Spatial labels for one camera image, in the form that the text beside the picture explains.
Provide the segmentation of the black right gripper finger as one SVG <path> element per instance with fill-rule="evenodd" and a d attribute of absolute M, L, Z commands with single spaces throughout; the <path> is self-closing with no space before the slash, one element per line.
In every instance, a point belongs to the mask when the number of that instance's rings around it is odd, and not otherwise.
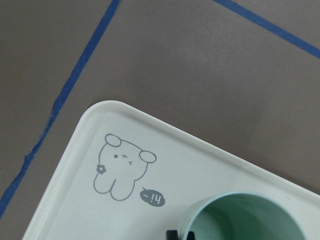
<path fill-rule="evenodd" d="M 187 234 L 187 240 L 195 240 L 195 234 L 192 231 L 189 231 Z M 177 230 L 167 230 L 166 231 L 166 240 L 179 240 Z"/>

